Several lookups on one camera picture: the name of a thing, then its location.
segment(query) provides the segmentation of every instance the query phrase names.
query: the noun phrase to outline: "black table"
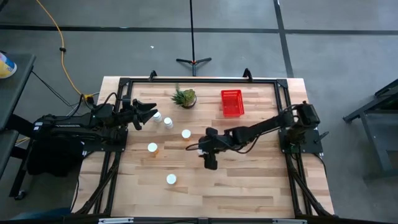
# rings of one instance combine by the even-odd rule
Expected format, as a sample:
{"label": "black table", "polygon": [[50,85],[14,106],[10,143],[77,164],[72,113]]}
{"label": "black table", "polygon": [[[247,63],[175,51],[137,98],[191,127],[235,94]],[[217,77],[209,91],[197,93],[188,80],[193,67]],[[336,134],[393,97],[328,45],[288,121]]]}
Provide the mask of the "black table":
{"label": "black table", "polygon": [[393,166],[389,156],[398,151],[398,79],[377,91],[374,96],[374,100],[343,118],[346,123],[361,119],[376,152],[381,171],[365,176],[366,180],[398,176],[398,169]]}
{"label": "black table", "polygon": [[0,79],[0,131],[15,129],[29,137],[33,124],[14,115],[13,112],[32,71],[36,56],[7,54],[7,57],[17,64],[17,72],[9,78]]}
{"label": "black table", "polygon": [[33,69],[36,56],[31,54],[7,54],[17,64],[17,71],[9,78],[0,79],[0,178],[10,156],[22,159],[10,197],[20,198],[20,188],[26,174],[24,169],[27,150],[14,146],[18,134],[31,137],[33,124],[14,114],[14,109],[21,97]]}

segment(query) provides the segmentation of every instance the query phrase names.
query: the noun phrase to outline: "yellow cable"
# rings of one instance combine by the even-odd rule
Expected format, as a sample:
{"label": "yellow cable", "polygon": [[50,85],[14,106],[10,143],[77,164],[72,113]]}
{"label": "yellow cable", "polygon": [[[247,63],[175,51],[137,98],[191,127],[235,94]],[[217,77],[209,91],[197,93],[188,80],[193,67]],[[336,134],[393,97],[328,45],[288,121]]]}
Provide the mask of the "yellow cable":
{"label": "yellow cable", "polygon": [[19,143],[19,142],[26,141],[26,140],[28,140],[28,139],[29,139],[28,137],[24,137],[24,138],[22,138],[22,139],[20,139],[20,140],[17,140],[16,142]]}
{"label": "yellow cable", "polygon": [[[65,48],[65,43],[64,43],[64,41],[63,41],[63,35],[62,35],[62,32],[61,32],[61,30],[60,30],[60,28],[59,28],[57,22],[55,22],[54,18],[51,16],[51,14],[48,12],[48,10],[46,10],[46,8],[42,5],[42,3],[40,3],[39,0],[36,0],[36,1],[37,1],[37,3],[42,7],[42,9],[45,11],[45,13],[47,13],[47,15],[49,16],[49,18],[50,18],[50,19],[52,20],[52,22],[54,23],[54,25],[57,27],[57,30],[58,30],[58,32],[59,32],[59,34],[60,34],[60,36],[61,36],[62,47]],[[68,72],[67,72],[67,69],[65,68],[65,65],[63,64],[63,58],[64,58],[64,52],[61,51],[61,64],[62,64],[63,71],[65,72],[65,75],[67,76],[67,78],[68,78],[70,84],[72,85],[72,87],[75,89],[75,91],[76,91],[79,95],[81,95],[80,91],[79,91],[79,90],[75,87],[75,85],[73,84],[72,79],[70,78],[70,76],[69,76],[69,74],[68,74]]]}

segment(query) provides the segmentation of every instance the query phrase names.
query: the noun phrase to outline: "red basket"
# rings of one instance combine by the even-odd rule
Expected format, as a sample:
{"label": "red basket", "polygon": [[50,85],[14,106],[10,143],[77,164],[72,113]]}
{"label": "red basket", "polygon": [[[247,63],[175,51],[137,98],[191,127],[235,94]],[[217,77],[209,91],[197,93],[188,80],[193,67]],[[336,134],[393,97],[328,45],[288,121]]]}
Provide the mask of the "red basket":
{"label": "red basket", "polygon": [[241,90],[222,90],[221,100],[225,117],[236,117],[244,114]]}

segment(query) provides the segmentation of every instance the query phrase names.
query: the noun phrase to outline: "concrete floor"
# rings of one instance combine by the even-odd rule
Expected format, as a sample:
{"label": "concrete floor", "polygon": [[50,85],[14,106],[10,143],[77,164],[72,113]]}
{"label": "concrete floor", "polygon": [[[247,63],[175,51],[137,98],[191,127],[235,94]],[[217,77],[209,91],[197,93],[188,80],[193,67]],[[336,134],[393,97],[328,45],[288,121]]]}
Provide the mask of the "concrete floor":
{"label": "concrete floor", "polygon": [[[119,0],[42,3],[60,25],[189,27],[188,1]],[[395,0],[280,0],[286,29],[397,30]],[[277,29],[272,0],[193,0],[195,26]],[[13,0],[0,12],[0,24],[51,25],[35,1]],[[191,57],[186,32],[64,32],[66,66],[79,90],[100,90],[105,75],[189,76],[175,58]],[[200,76],[239,77],[248,67],[255,77],[287,77],[279,34],[197,33],[197,58],[213,61]],[[294,77],[304,78],[308,97],[321,118],[328,183],[335,213],[345,218],[397,222],[398,179],[364,182],[378,169],[362,124],[342,117],[397,78],[397,35],[287,35]],[[1,30],[0,49],[37,56],[34,70],[68,101],[76,93],[62,72],[60,39],[53,31]],[[66,114],[65,106],[30,77],[16,113],[34,121],[43,114]],[[11,159],[0,181],[0,219],[20,212],[68,207],[77,178],[28,177],[29,196],[7,197],[19,162]]]}

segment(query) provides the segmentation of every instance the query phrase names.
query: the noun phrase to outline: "wheel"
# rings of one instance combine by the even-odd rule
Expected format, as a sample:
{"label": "wheel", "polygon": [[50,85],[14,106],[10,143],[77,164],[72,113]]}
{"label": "wheel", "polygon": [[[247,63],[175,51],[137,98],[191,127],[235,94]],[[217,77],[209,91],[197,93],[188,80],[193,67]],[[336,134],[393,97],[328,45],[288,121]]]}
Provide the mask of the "wheel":
{"label": "wheel", "polygon": [[25,190],[20,190],[18,195],[14,197],[14,200],[22,200],[25,198],[26,194]]}

